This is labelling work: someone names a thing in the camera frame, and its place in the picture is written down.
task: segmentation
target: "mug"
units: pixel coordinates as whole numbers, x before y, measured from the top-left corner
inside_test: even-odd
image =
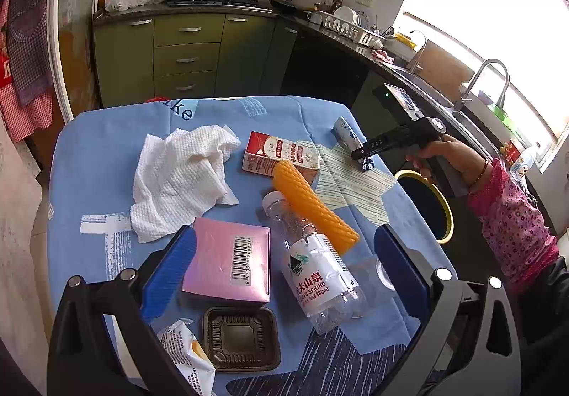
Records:
[[[307,17],[308,20],[317,25],[320,25],[322,23],[322,14],[317,14],[316,12],[309,12]]]

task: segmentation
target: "wall outlet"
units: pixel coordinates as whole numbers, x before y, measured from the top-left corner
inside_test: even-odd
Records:
[[[373,6],[373,0],[356,0],[356,2],[358,4],[361,4],[362,6],[366,6],[366,7],[372,7]]]

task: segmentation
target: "bracelet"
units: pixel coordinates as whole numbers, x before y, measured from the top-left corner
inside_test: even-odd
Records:
[[[471,188],[471,189],[476,185],[476,183],[477,183],[478,181],[480,181],[480,178],[482,178],[482,176],[483,176],[484,172],[486,171],[486,168],[488,167],[488,164],[489,164],[489,163],[490,163],[490,162],[489,162],[488,160],[484,160],[484,168],[482,168],[482,171],[480,171],[480,174],[479,174],[478,177],[474,180],[474,183],[470,184],[470,188]]]

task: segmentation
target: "barcode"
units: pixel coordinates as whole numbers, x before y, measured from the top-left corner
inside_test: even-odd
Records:
[[[232,285],[251,285],[251,256],[252,239],[235,236],[233,240],[233,264],[231,266]]]
[[[330,243],[330,241],[328,240],[327,237],[322,237],[325,242],[326,242],[326,246],[330,249],[330,251],[332,252],[332,255],[334,256],[334,259],[338,262],[338,265],[340,266],[340,269],[342,269],[342,271],[348,271],[348,268],[346,268],[346,265],[344,264],[344,262],[342,261],[342,259],[340,258],[339,254],[337,253],[336,249],[333,247],[333,245]]]

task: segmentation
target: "faucet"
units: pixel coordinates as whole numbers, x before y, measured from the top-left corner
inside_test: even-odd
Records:
[[[504,87],[502,88],[502,93],[500,94],[500,97],[498,98],[498,101],[496,102],[496,105],[498,107],[500,107],[502,110],[504,110],[504,101],[506,99],[506,90],[507,90],[508,86],[510,86],[510,73],[508,73],[507,68],[502,61],[500,61],[498,59],[487,59],[487,60],[482,62],[482,65],[480,65],[480,68],[478,69],[476,74],[474,74],[474,76],[469,81],[467,90],[464,91],[464,93],[460,95],[460,99],[454,103],[454,109],[457,112],[460,112],[460,109],[463,108],[463,105],[466,104],[466,102],[470,102],[472,100],[472,99],[468,98],[470,91],[474,87],[474,84],[476,83],[476,81],[480,77],[480,74],[482,73],[484,68],[487,65],[490,65],[491,63],[497,63],[499,65],[502,65],[502,67],[504,68],[504,73],[506,75],[506,82],[504,83]]]
[[[407,65],[407,69],[409,70],[409,73],[413,73],[413,74],[415,73],[415,70],[419,66],[419,59],[423,55],[423,51],[425,50],[425,46],[427,45],[427,37],[425,36],[425,33],[423,33],[420,30],[413,30],[411,33],[415,33],[415,32],[423,35],[423,38],[425,39],[425,44],[423,44],[421,49],[419,49],[419,52],[417,53],[417,55],[414,56],[413,60],[411,62],[409,62],[409,64]]]

